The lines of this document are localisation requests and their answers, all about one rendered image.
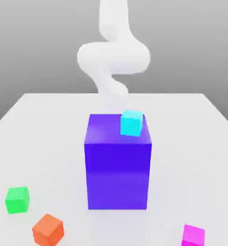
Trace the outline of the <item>small cyan cube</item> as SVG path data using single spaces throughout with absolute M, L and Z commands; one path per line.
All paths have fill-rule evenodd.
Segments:
M 143 115 L 141 111 L 125 110 L 120 117 L 120 134 L 140 136 L 143 128 Z

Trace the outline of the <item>small green cube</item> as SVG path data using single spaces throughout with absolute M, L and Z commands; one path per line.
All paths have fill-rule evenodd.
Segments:
M 5 205 L 9 214 L 25 213 L 30 202 L 28 187 L 11 187 L 5 198 Z

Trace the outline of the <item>small orange cube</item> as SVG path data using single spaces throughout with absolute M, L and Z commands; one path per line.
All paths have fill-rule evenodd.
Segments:
M 64 236 L 63 221 L 45 214 L 33 227 L 35 243 L 40 246 L 56 246 Z

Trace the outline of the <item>small magenta cube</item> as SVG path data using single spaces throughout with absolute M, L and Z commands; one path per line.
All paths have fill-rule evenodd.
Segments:
M 184 225 L 181 246 L 204 246 L 205 230 L 191 225 Z

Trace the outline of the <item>large purple box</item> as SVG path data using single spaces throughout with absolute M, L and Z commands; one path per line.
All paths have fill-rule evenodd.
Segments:
M 152 140 L 120 134 L 119 114 L 91 114 L 84 141 L 89 209 L 146 209 Z

